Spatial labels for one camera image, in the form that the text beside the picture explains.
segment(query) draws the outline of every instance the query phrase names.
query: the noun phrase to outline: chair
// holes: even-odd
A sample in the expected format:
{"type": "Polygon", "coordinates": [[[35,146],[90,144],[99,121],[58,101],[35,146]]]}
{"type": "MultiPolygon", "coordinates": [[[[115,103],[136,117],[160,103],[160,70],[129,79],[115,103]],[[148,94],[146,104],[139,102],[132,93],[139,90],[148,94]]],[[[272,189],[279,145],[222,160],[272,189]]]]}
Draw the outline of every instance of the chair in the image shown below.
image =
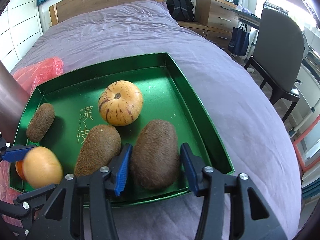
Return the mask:
{"type": "Polygon", "coordinates": [[[302,58],[304,41],[299,26],[286,14],[264,8],[253,55],[244,68],[252,65],[272,88],[270,103],[284,98],[292,103],[285,113],[284,122],[300,99],[295,86],[302,58]]]}

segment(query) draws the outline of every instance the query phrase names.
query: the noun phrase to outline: green metal tray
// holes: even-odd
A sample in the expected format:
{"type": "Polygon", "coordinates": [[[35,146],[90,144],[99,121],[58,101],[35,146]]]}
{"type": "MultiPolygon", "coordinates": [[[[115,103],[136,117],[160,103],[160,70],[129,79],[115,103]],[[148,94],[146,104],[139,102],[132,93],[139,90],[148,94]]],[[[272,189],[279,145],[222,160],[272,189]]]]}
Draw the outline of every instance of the green metal tray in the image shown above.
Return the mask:
{"type": "MultiPolygon", "coordinates": [[[[39,85],[22,114],[14,144],[30,144],[27,126],[39,105],[51,103],[56,117],[38,145],[51,149],[63,166],[64,174],[73,173],[82,143],[89,130],[105,121],[98,111],[103,90],[118,80],[128,80],[139,87],[144,105],[138,119],[116,127],[122,144],[135,144],[141,129],[152,119],[171,122],[178,143],[188,142],[195,155],[222,173],[232,173],[233,166],[207,111],[191,85],[167,53],[148,54],[111,60],[87,66],[39,85]]],[[[10,187],[21,192],[33,188],[10,168],[10,187]]],[[[164,190],[149,191],[134,185],[129,176],[120,198],[113,205],[124,206],[175,197],[188,192],[183,169],[176,182],[164,190]]]]}

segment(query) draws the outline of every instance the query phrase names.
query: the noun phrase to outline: blue gripper pad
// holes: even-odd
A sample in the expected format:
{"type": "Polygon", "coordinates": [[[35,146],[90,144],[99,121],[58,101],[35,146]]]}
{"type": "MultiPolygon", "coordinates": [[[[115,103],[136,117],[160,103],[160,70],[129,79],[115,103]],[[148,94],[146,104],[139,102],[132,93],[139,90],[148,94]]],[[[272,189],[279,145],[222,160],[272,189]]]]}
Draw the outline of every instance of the blue gripper pad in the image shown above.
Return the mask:
{"type": "Polygon", "coordinates": [[[183,143],[181,145],[180,158],[188,179],[190,190],[197,195],[199,191],[198,183],[202,180],[202,168],[205,164],[201,157],[193,155],[188,143],[183,143]]]}
{"type": "Polygon", "coordinates": [[[36,147],[36,145],[12,146],[12,148],[8,148],[6,150],[5,154],[2,156],[2,159],[9,163],[22,161],[27,152],[34,147],[36,147]]]}
{"type": "Polygon", "coordinates": [[[120,196],[120,193],[124,190],[125,184],[127,182],[128,171],[129,171],[129,161],[132,152],[132,145],[127,143],[122,149],[118,161],[121,161],[118,171],[115,174],[115,195],[120,196]]]}

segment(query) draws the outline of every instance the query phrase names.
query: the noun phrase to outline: blue tote bag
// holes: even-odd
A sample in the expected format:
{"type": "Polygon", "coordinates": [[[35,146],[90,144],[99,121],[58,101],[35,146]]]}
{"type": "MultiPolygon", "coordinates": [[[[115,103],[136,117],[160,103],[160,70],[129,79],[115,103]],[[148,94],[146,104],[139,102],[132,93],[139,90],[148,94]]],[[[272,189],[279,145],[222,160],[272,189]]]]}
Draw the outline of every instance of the blue tote bag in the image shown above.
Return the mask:
{"type": "Polygon", "coordinates": [[[228,50],[235,55],[244,56],[249,47],[249,33],[247,25],[242,23],[239,28],[233,28],[228,50]]]}

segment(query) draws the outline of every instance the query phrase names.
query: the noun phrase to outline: black backpack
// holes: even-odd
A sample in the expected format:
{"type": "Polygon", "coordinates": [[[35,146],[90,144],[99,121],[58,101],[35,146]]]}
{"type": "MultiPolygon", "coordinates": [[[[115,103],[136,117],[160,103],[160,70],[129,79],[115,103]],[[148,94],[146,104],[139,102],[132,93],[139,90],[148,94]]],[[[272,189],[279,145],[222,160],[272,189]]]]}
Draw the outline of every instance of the black backpack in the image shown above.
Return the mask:
{"type": "Polygon", "coordinates": [[[184,22],[193,21],[193,4],[191,0],[167,0],[166,3],[173,19],[184,22]]]}

